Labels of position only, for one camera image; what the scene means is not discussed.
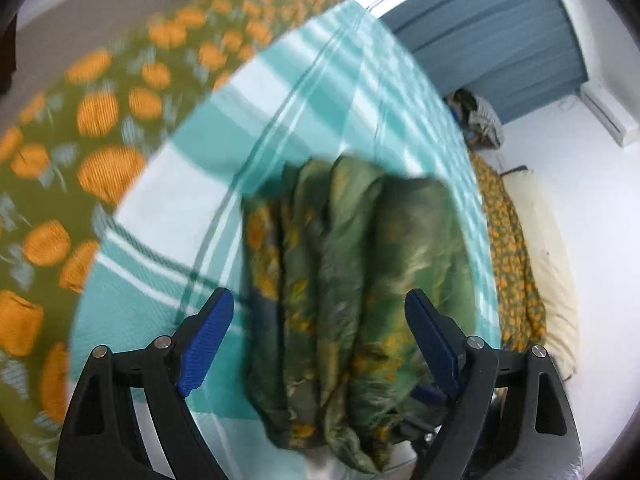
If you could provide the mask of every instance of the blue gripper pad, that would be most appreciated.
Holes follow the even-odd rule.
[[[215,291],[196,316],[201,323],[185,348],[176,387],[183,397],[202,385],[213,358],[234,316],[234,297],[228,290]]]

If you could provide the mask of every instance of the bed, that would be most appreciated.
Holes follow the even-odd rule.
[[[480,170],[377,19],[353,0],[193,0],[87,53],[0,139],[0,413],[46,475],[92,348],[146,346],[223,285],[234,321],[188,405],[225,473],[361,476],[326,450],[276,448],[241,379],[250,306],[239,197],[287,162],[343,153],[446,183],[472,269],[473,332],[494,347],[543,341],[534,287],[518,300],[513,287],[529,282],[500,284],[530,278],[522,236],[502,248],[520,268],[495,256],[492,266],[499,236],[487,229]],[[500,308],[497,288],[511,298]],[[152,465],[170,475],[134,400]],[[380,478],[407,478],[413,460],[398,446]]]

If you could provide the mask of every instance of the curtain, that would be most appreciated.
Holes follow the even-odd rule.
[[[464,86],[503,123],[587,80],[561,0],[407,0],[382,20],[441,95]]]

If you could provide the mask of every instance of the olive green fabric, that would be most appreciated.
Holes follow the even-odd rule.
[[[545,304],[533,278],[518,214],[498,175],[470,154],[482,196],[498,293],[502,348],[522,352],[546,339]]]
[[[282,192],[246,198],[243,208],[247,389],[270,439],[290,449],[327,443],[350,467],[381,470],[403,401],[430,377],[405,295],[422,288],[465,333],[475,326],[449,191],[345,156],[287,168]]]
[[[211,91],[341,1],[193,0],[151,16],[73,63],[0,137],[0,413],[45,473],[71,323],[120,200]]]

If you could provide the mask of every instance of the folded green cloth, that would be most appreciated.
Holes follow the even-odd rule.
[[[248,395],[279,446],[328,444],[346,465],[387,464],[405,400],[429,372],[404,318],[425,291],[465,333],[474,290],[446,186],[341,157],[286,168],[246,198],[252,297]]]

